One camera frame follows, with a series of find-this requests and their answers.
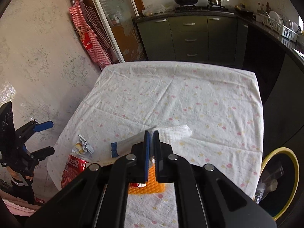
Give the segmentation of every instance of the white zipper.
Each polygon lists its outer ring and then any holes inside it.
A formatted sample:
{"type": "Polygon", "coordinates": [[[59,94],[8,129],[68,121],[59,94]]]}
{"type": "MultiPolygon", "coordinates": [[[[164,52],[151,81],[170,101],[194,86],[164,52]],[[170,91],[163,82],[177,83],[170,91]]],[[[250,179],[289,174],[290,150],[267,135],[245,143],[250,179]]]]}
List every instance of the white zipper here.
{"type": "Polygon", "coordinates": [[[13,203],[13,202],[10,202],[10,201],[8,201],[8,200],[6,200],[6,199],[3,199],[3,198],[2,198],[2,200],[3,200],[4,202],[8,202],[9,204],[12,204],[13,206],[21,207],[22,209],[27,209],[27,210],[30,210],[30,211],[35,212],[35,210],[33,210],[33,209],[30,209],[30,208],[27,208],[27,207],[23,207],[23,206],[19,206],[19,205],[15,204],[15,203],[13,203]]]}

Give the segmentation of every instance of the crushed red can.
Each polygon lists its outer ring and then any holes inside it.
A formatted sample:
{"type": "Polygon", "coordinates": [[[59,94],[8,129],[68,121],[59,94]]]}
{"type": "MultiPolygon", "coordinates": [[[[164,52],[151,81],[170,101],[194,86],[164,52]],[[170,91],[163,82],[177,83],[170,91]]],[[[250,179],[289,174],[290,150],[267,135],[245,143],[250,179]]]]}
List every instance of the crushed red can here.
{"type": "Polygon", "coordinates": [[[86,163],[89,163],[88,159],[82,158],[76,153],[69,154],[67,162],[64,167],[61,179],[61,188],[64,188],[68,183],[82,173],[86,168],[86,163]]]}

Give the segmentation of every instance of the black granite countertop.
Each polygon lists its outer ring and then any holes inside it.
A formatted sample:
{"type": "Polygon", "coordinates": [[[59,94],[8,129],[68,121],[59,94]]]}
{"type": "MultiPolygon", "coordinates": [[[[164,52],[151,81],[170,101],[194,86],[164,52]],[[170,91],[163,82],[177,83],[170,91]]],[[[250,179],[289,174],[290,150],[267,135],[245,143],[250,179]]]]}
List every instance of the black granite countertop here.
{"type": "Polygon", "coordinates": [[[302,58],[295,50],[299,52],[304,52],[304,45],[297,42],[292,42],[289,39],[279,35],[277,32],[273,31],[269,27],[263,25],[260,22],[256,22],[253,18],[251,19],[248,16],[244,16],[238,13],[234,8],[228,8],[228,12],[221,11],[210,11],[210,10],[202,10],[202,11],[189,11],[189,12],[168,12],[168,13],[159,13],[153,16],[137,16],[134,19],[135,23],[140,23],[144,21],[150,21],[165,17],[173,17],[173,16],[187,16],[187,15],[212,15],[212,16],[225,16],[225,17],[234,17],[243,20],[246,24],[253,26],[254,28],[260,30],[265,33],[268,37],[270,37],[275,43],[280,45],[286,53],[294,60],[294,62],[299,66],[299,68],[304,73],[304,58],[302,58]]]}

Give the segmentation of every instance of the white dish rack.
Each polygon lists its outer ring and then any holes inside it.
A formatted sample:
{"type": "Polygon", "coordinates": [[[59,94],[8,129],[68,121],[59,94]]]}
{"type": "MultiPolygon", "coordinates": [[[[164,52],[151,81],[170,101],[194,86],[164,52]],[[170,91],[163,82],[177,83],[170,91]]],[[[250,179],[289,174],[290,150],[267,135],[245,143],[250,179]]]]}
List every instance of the white dish rack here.
{"type": "Polygon", "coordinates": [[[262,15],[259,13],[259,16],[261,16],[262,23],[265,26],[270,27],[272,30],[276,31],[283,37],[288,38],[293,42],[297,41],[298,35],[293,30],[289,29],[288,27],[284,26],[283,24],[276,22],[273,19],[268,18],[265,15],[262,15]]]}

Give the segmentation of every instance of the metal bolt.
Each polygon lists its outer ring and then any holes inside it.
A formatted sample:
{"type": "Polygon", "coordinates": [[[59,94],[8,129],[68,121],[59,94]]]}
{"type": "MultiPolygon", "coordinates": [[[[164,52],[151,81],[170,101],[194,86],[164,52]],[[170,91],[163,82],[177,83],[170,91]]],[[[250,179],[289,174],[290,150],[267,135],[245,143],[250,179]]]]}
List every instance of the metal bolt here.
{"type": "Polygon", "coordinates": [[[168,159],[170,159],[170,160],[177,160],[177,155],[176,154],[170,154],[168,156],[168,159]]]}
{"type": "Polygon", "coordinates": [[[89,166],[89,169],[90,169],[91,171],[96,171],[96,170],[99,169],[99,165],[98,165],[98,164],[91,164],[91,165],[89,166]]]}
{"type": "Polygon", "coordinates": [[[207,171],[213,171],[214,170],[214,166],[212,164],[205,164],[204,168],[207,171]]]}
{"type": "Polygon", "coordinates": [[[132,161],[132,160],[136,159],[136,156],[134,154],[128,154],[126,158],[127,158],[127,160],[132,161]]]}

